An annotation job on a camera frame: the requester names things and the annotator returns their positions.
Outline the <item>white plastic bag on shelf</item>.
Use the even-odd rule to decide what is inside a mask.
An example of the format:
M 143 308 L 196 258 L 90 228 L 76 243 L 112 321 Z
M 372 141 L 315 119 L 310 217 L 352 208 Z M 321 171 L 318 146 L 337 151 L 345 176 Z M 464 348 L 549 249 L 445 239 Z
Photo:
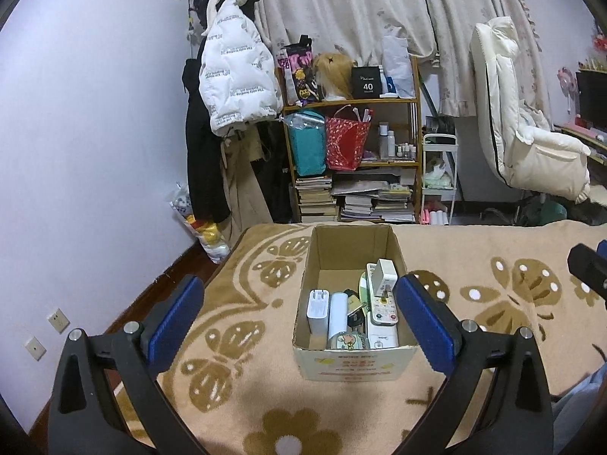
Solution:
M 387 34 L 383 36 L 383 68 L 392 79 L 396 94 L 401 99 L 414 99 L 415 80 L 409 56 L 409 42 L 404 37 Z

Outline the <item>green cartoon earbuds case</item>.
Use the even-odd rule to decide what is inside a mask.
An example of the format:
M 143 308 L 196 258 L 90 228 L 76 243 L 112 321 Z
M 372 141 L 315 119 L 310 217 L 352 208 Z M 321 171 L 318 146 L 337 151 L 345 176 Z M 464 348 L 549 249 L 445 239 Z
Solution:
M 367 350 L 370 342 L 365 334 L 356 331 L 337 333 L 329 339 L 331 350 Z

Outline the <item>blonde wig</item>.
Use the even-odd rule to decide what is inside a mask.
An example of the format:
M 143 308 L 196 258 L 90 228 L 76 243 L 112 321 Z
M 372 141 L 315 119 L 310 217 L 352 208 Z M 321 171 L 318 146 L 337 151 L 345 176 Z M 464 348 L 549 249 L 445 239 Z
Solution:
M 352 70 L 356 62 L 342 53 L 321 53 L 314 59 L 314 72 L 325 102 L 351 100 Z

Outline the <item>white air conditioner remote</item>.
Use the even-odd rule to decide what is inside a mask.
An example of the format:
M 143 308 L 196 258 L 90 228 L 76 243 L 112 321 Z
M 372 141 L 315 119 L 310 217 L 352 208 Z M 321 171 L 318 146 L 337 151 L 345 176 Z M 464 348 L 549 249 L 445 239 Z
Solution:
M 366 316 L 365 333 L 370 349 L 396 348 L 399 346 L 397 326 L 378 326 L 371 320 L 371 314 Z

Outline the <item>black hanging coat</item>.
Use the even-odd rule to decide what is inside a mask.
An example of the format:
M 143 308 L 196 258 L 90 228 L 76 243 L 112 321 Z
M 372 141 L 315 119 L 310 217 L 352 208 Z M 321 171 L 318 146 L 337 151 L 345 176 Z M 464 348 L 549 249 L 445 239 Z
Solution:
M 182 83 L 188 93 L 185 119 L 187 182 L 197 220 L 221 223 L 230 216 L 221 172 L 221 140 L 212 132 L 210 116 L 200 94 L 203 37 L 197 55 L 185 62 Z

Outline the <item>green white snack box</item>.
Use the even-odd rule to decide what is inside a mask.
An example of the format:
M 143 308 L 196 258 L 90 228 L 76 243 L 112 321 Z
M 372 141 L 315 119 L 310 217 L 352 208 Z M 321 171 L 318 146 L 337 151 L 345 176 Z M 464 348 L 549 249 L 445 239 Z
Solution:
M 370 311 L 370 291 L 368 291 L 367 273 L 361 274 L 358 284 L 358 296 L 365 313 Z

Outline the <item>upper white wall socket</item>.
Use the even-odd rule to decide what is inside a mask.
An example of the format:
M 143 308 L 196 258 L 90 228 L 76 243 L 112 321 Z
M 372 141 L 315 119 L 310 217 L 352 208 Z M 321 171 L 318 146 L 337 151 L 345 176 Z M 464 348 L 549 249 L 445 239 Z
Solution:
M 55 309 L 47 317 L 47 320 L 58 334 L 64 333 L 68 329 L 68 326 L 70 326 L 69 318 L 59 308 Z

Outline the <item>white power bank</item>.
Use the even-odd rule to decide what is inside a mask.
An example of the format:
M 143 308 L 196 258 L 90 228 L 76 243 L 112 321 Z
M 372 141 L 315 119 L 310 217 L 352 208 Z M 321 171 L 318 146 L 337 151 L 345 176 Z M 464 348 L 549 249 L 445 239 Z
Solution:
M 348 295 L 344 292 L 333 293 L 329 301 L 328 344 L 332 345 L 348 330 Z

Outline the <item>white remote with coloured buttons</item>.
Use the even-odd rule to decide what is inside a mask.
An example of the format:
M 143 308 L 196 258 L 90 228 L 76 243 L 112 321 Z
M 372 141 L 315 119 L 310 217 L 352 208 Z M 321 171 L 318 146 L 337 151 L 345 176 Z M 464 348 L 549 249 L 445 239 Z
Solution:
M 376 326 L 396 326 L 398 312 L 394 288 L 398 274 L 394 262 L 378 259 L 366 266 L 367 291 L 370 296 L 370 318 Z

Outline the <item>white rolling cart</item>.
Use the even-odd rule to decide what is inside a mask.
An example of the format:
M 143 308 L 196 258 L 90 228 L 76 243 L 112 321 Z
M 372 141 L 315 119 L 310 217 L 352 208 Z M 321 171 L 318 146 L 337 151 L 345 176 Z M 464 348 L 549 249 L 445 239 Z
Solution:
M 421 213 L 423 225 L 450 225 L 458 195 L 459 142 L 449 133 L 426 133 L 421 157 Z

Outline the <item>white puffer jacket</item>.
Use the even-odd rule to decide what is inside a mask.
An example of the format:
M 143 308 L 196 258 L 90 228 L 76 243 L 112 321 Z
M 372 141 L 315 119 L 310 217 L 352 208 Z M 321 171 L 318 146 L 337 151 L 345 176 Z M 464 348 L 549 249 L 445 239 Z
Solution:
M 281 87 L 269 39 L 248 11 L 258 0 L 209 0 L 198 91 L 215 136 L 226 138 L 278 117 Z

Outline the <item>white power adapter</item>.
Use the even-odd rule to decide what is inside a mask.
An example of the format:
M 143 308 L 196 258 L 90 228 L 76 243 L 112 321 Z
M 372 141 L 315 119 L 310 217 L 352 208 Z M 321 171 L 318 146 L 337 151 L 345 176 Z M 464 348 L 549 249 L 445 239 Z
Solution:
M 305 316 L 310 332 L 314 336 L 327 336 L 329 325 L 330 293 L 326 290 L 312 290 Z

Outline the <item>beige hanging trench coat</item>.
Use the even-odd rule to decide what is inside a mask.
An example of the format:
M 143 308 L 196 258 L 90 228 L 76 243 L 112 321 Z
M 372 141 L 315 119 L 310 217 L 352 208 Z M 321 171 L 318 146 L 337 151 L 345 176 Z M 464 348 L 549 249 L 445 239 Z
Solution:
M 230 215 L 219 224 L 232 248 L 242 233 L 258 224 L 273 222 L 252 162 L 263 160 L 263 149 L 255 127 L 225 139 L 221 145 L 224 193 Z

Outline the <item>white wall socket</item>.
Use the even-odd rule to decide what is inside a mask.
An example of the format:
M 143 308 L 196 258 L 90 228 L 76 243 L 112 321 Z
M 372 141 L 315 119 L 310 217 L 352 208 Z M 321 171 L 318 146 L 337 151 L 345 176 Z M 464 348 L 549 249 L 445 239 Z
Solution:
M 46 348 L 36 337 L 31 337 L 26 342 L 25 348 L 36 362 L 39 362 L 46 353 Z
M 70 326 L 69 318 L 59 308 L 55 309 L 47 317 L 47 320 L 58 334 L 64 333 L 68 329 L 68 326 Z

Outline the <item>brown cardboard box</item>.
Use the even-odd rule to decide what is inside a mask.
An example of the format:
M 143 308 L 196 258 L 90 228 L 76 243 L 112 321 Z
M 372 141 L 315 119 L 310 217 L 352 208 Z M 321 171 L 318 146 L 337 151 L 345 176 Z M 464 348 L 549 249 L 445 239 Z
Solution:
M 401 376 L 419 349 L 418 341 L 397 309 L 396 348 L 331 350 L 328 337 L 310 332 L 305 312 L 312 290 L 330 295 L 351 289 L 358 293 L 361 274 L 378 259 L 394 262 L 398 278 L 407 274 L 400 246 L 388 225 L 317 225 L 302 276 L 302 291 L 292 345 L 302 377 L 313 381 L 388 381 Z

